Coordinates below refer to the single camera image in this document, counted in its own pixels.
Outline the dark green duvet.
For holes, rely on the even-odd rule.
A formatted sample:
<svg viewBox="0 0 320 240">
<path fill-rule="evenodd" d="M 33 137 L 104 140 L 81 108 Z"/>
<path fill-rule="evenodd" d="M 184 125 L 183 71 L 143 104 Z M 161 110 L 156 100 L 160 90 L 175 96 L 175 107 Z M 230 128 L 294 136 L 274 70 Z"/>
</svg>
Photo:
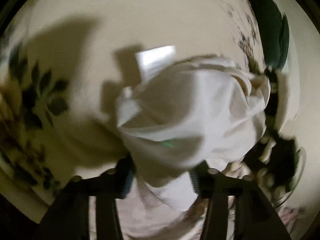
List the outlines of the dark green duvet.
<svg viewBox="0 0 320 240">
<path fill-rule="evenodd" d="M 282 70 L 290 44 L 287 16 L 273 0 L 248 0 L 257 20 L 263 46 L 264 61 L 268 67 Z"/>
</svg>

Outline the black patterned folded garment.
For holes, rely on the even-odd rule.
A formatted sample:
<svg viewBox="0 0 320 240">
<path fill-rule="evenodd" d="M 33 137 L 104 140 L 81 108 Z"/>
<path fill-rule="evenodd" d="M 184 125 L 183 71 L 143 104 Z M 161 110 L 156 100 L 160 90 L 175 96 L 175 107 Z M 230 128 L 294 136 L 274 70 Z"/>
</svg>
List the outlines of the black patterned folded garment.
<svg viewBox="0 0 320 240">
<path fill-rule="evenodd" d="M 265 108 L 267 135 L 273 143 L 266 167 L 273 176 L 272 189 L 283 186 L 285 192 L 293 190 L 293 178 L 299 162 L 296 139 L 283 135 L 281 130 L 288 120 L 290 110 L 290 88 L 285 74 L 268 68 L 265 75 L 270 83 L 270 97 Z"/>
</svg>

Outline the floral bed blanket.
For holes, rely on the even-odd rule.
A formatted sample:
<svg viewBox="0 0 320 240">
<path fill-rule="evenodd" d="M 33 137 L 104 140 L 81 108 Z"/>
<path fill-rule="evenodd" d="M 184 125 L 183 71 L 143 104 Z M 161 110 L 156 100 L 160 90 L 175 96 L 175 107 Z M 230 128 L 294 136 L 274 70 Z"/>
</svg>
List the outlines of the floral bed blanket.
<svg viewBox="0 0 320 240">
<path fill-rule="evenodd" d="M 73 177 L 98 177 L 131 156 L 117 100 L 141 82 L 136 54 L 164 46 L 177 63 L 219 56 L 253 74 L 272 68 L 248 0 L 27 0 L 13 13 L 1 37 L 4 239 L 41 239 L 42 218 Z M 295 211 L 283 202 L 293 190 L 272 189 L 272 146 L 266 126 L 219 172 L 256 183 L 290 235 Z M 129 194 L 116 199 L 123 239 L 200 239 L 208 202 L 196 194 L 188 210 L 172 209 L 136 168 Z"/>
</svg>

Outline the white t-shirt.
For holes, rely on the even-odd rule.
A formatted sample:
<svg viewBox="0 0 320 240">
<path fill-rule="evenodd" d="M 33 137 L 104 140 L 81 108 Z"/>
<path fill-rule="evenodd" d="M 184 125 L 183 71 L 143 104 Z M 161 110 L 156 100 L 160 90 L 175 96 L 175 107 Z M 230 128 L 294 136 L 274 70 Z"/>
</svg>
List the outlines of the white t-shirt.
<svg viewBox="0 0 320 240">
<path fill-rule="evenodd" d="M 222 171 L 263 136 L 271 87 L 224 57 L 175 56 L 174 46 L 136 54 L 141 82 L 119 96 L 117 128 L 150 191 L 186 211 L 196 200 L 190 170 L 206 160 Z"/>
</svg>

